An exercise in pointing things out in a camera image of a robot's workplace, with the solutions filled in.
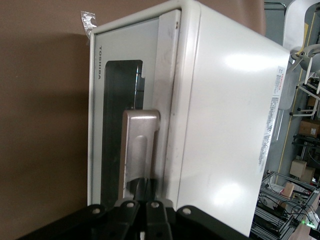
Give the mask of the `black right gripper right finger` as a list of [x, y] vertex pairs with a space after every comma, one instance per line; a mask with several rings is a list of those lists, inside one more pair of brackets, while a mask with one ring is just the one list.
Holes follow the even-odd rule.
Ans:
[[146, 179], [147, 240], [250, 239], [193, 205], [174, 210], [170, 200], [156, 198], [156, 186], [155, 179]]

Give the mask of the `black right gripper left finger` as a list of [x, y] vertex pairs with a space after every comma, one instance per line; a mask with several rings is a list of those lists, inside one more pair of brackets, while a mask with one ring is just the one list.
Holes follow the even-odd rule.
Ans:
[[128, 183], [132, 197], [115, 202], [111, 209], [92, 204], [49, 223], [21, 240], [136, 240], [140, 234], [139, 216], [148, 201], [148, 179]]

